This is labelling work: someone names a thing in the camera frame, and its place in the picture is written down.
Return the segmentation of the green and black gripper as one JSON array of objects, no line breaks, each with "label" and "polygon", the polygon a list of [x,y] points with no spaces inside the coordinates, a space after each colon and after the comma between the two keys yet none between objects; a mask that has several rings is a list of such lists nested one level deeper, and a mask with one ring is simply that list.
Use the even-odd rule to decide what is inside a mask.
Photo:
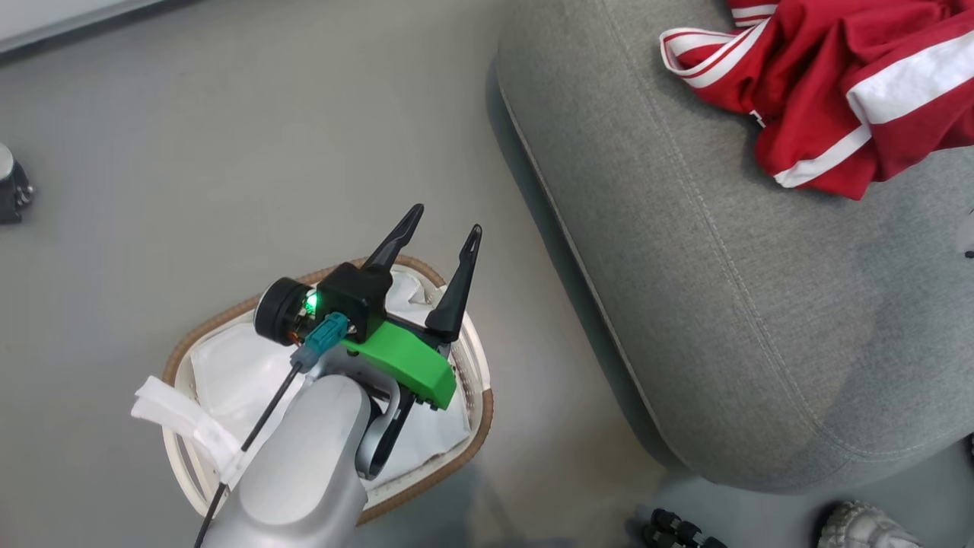
[{"label": "green and black gripper", "polygon": [[[389,272],[400,251],[412,240],[424,212],[425,205],[417,202],[361,269]],[[349,320],[344,346],[361,354],[370,365],[431,408],[448,409],[458,386],[446,354],[459,339],[481,242],[482,226],[477,223],[460,248],[458,267],[438,305],[428,313],[425,325],[393,314],[383,316],[383,322],[378,323],[376,314],[361,310],[344,312]]]}]

